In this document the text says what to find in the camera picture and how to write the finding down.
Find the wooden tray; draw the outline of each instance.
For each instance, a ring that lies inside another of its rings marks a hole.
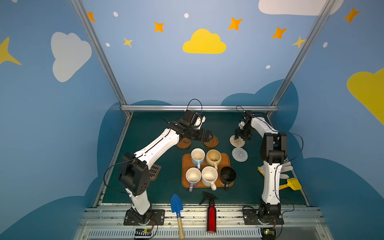
[[[203,170],[203,168],[205,168],[206,166],[208,166],[208,164],[206,161],[204,161],[200,166],[200,171]],[[224,185],[220,182],[220,171],[225,166],[231,166],[231,163],[229,161],[229,156],[225,153],[222,153],[221,154],[221,163],[217,166],[218,177],[217,177],[217,180],[215,182],[216,187],[224,187]],[[196,167],[196,166],[192,163],[191,154],[185,154],[183,156],[183,162],[182,162],[181,183],[186,188],[189,188],[189,184],[188,184],[187,178],[185,177],[185,174],[187,173],[187,170],[192,168],[192,167]],[[202,182],[200,182],[196,187],[207,187],[207,186],[205,186]]]

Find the white glove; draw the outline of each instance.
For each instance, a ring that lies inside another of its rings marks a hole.
[[[264,165],[262,165],[261,167],[257,167],[257,169],[265,177]],[[293,170],[293,167],[291,166],[291,161],[288,161],[288,162],[283,163],[280,173],[288,172],[288,171],[292,171],[292,170]],[[288,178],[289,178],[289,176],[287,174],[280,174],[280,179],[288,179]]]

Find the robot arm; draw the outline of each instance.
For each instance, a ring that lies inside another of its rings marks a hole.
[[[271,127],[262,115],[244,111],[243,119],[235,130],[235,139],[238,137],[243,140],[252,139],[252,129],[255,129],[263,138],[260,157],[266,171],[258,218],[260,223],[268,224],[281,215],[280,171],[284,160],[287,158],[287,136]]]
[[[145,148],[134,154],[126,153],[121,164],[119,181],[131,198],[131,215],[139,224],[146,224],[151,217],[151,204],[147,196],[150,184],[149,169],[168,149],[183,138],[209,142],[213,139],[210,130],[201,129],[205,116],[186,110],[178,122],[171,122],[168,127]]]

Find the mug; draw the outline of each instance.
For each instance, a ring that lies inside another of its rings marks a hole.
[[[212,166],[218,171],[217,166],[221,163],[221,153],[215,149],[209,150],[205,157],[205,161],[209,166]]]
[[[199,169],[192,167],[187,170],[185,178],[187,179],[189,184],[189,191],[192,192],[193,187],[196,187],[200,183],[201,172]]]
[[[211,187],[213,191],[216,190],[215,182],[217,180],[217,171],[214,167],[208,166],[203,168],[201,171],[201,182],[207,186]]]
[[[220,171],[220,182],[224,185],[224,189],[227,191],[229,184],[231,184],[236,178],[236,172],[233,168],[225,166]]]
[[[205,152],[201,148],[195,148],[191,152],[192,163],[200,169],[201,164],[204,162]]]

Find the red spray bottle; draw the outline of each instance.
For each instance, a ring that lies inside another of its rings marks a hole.
[[[201,201],[200,205],[203,204],[206,200],[209,200],[209,207],[207,210],[207,232],[216,233],[215,199],[217,199],[217,197],[208,192],[203,192],[203,195],[203,200]]]

